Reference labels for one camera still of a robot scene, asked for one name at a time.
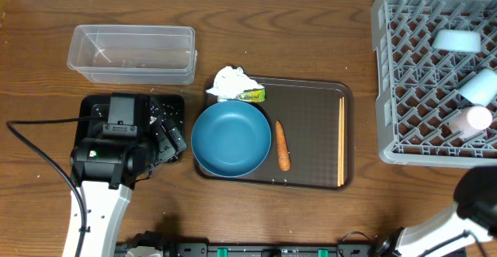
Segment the dark blue bowl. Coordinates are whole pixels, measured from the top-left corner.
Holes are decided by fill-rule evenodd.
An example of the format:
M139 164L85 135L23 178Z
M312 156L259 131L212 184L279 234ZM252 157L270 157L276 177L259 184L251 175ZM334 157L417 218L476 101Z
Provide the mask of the dark blue bowl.
M263 113L247 102L230 100L206 108L191 134L200 167L227 178L255 171L269 155L272 131Z

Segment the orange carrot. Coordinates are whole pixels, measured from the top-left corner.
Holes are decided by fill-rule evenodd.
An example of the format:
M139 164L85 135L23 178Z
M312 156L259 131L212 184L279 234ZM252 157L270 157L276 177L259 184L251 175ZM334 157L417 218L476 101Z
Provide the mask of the orange carrot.
M276 121L275 128L279 166L282 171L288 171L291 166L290 154L287 147L287 139L284 133L284 129L282 123L279 120Z

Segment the wooden chopstick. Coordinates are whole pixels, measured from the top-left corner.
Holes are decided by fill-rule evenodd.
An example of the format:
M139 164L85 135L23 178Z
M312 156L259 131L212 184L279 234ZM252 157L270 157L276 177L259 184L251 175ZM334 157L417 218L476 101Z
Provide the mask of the wooden chopstick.
M342 186L343 182L343 133L344 133L344 98L339 100L339 151L338 151L338 187Z
M345 142L345 98L342 97L341 100L340 100L340 144L341 144L341 148L340 148L340 172L341 172L341 175L340 175L340 186L343 185L344 183L344 159L345 159L345 145L344 145L344 142Z

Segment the pale pink cup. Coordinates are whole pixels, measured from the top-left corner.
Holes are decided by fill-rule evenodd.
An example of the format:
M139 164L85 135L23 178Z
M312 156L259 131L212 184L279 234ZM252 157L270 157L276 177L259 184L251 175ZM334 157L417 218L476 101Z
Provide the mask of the pale pink cup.
M492 113L484 106L472 106L463 109L449 123L452 133L460 132L461 138L473 137L487 129L492 123Z

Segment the light blue small bowl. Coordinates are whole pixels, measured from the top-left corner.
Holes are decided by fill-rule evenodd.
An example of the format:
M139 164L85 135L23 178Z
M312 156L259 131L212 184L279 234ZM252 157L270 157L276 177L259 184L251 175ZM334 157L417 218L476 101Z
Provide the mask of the light blue small bowl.
M436 35L432 47L438 50L479 53L481 51L481 36L472 31L441 30Z

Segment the light blue cup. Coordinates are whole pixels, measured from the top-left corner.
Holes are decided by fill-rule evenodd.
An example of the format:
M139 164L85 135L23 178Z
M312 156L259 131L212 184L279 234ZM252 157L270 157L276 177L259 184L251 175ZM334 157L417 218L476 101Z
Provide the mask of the light blue cup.
M483 69L465 83L460 89L460 95L474 105L487 106L496 96L495 71Z

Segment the pile of white rice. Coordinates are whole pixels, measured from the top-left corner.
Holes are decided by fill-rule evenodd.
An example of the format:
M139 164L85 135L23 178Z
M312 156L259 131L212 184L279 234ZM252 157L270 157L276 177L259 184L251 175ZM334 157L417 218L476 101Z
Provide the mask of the pile of white rice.
M81 116L96 116L102 120L93 120L89 122L86 133L88 136L99 134L103 129L103 122L107 121L109 115L109 96L92 96L92 101L88 105L88 112L83 113L81 108ZM150 107L150 133L155 133L158 130L165 133L176 128L176 130L184 133L184 114L185 105L181 96L152 96Z

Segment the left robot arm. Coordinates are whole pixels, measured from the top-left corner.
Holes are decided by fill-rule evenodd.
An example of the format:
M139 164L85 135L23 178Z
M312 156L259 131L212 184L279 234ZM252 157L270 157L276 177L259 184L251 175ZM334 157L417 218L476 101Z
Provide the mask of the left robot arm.
M71 218L65 256L112 256L138 181L186 150L179 95L85 97L70 155Z

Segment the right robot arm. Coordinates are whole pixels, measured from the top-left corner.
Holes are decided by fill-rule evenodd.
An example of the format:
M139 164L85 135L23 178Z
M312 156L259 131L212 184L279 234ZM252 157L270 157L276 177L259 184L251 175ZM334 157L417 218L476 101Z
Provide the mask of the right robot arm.
M483 249L496 238L496 167L470 169L454 190L454 202L427 221L400 227L379 241L371 256L445 256L468 245Z

